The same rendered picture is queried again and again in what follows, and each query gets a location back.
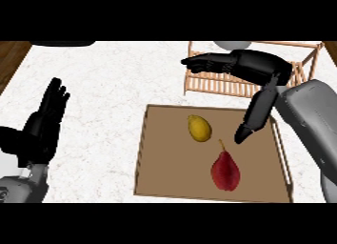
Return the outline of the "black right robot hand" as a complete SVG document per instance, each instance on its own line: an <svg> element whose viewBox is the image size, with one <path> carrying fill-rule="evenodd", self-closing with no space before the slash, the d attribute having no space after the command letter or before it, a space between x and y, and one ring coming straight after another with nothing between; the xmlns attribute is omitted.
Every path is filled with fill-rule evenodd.
<svg viewBox="0 0 337 244"><path fill-rule="evenodd" d="M198 54L182 59L180 64L191 73L228 73L260 86L233 134L233 142L239 144L263 128L278 97L276 87L285 86L291 78L291 64L276 55L251 50Z"/></svg>

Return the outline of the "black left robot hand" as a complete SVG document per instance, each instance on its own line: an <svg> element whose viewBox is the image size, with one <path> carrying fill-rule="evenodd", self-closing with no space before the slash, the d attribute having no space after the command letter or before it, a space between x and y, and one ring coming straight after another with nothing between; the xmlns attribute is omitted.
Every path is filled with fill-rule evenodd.
<svg viewBox="0 0 337 244"><path fill-rule="evenodd" d="M0 126L0 149L17 157L17 166L48 164L57 148L60 122L70 94L61 80L52 78L39 108L30 113L23 129Z"/></svg>

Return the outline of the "wooden tiered shelf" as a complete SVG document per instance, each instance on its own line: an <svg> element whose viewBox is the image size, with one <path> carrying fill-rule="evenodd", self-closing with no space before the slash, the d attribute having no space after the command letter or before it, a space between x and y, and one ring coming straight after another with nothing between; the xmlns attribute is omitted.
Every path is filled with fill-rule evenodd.
<svg viewBox="0 0 337 244"><path fill-rule="evenodd" d="M317 56L323 42L313 44L292 41L260 41L261 44L295 48L309 48L311 51L301 61L291 61L291 78L286 87L291 88L313 78ZM183 92L207 92L222 95L251 98L260 86L230 74L213 72L191 73L185 70Z"/></svg>

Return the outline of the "yellow lemon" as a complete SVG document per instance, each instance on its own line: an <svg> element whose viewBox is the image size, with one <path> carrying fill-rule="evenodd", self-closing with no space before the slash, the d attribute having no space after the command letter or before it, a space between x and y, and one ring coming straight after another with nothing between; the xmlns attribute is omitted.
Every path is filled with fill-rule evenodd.
<svg viewBox="0 0 337 244"><path fill-rule="evenodd" d="M188 132L194 140L204 142L211 135L211 128L207 121L197 115L188 116Z"/></svg>

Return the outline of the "brown wooden tray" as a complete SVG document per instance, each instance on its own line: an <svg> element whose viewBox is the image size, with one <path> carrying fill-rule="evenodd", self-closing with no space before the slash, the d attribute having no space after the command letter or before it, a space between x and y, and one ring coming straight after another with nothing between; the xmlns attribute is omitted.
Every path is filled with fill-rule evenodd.
<svg viewBox="0 0 337 244"><path fill-rule="evenodd" d="M291 202L291 178L288 164L281 158L278 130L270 124L233 142L233 133L244 116L242 109L183 106L145 107L135 194L183 197L236 202ZM204 142L194 140L188 132L188 116L200 116L211 128ZM226 151L239 170L239 183L232 192L216 188L210 167L222 151Z"/></svg>

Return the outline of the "grey round object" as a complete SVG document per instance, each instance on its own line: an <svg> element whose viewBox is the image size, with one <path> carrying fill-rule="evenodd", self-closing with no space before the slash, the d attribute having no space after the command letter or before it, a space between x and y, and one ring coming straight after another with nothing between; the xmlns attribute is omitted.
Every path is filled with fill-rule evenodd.
<svg viewBox="0 0 337 244"><path fill-rule="evenodd" d="M219 48L222 48L226 51L244 50L250 46L248 41L214 41L214 44Z"/></svg>

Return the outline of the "black flat object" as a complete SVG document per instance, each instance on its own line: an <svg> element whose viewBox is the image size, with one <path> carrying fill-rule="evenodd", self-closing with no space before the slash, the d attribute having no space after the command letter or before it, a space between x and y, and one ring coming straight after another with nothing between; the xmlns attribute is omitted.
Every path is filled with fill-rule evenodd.
<svg viewBox="0 0 337 244"><path fill-rule="evenodd" d="M29 41L32 45L42 47L86 47L95 41Z"/></svg>

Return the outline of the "red pear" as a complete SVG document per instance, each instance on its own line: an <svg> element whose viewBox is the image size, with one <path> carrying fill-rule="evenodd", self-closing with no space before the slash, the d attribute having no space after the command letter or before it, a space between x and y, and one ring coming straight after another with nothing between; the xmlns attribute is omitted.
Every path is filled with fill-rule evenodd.
<svg viewBox="0 0 337 244"><path fill-rule="evenodd" d="M222 147L225 146L223 141L219 141L219 144ZM225 147L210 167L210 176L219 190L229 192L235 190L239 182L239 170Z"/></svg>

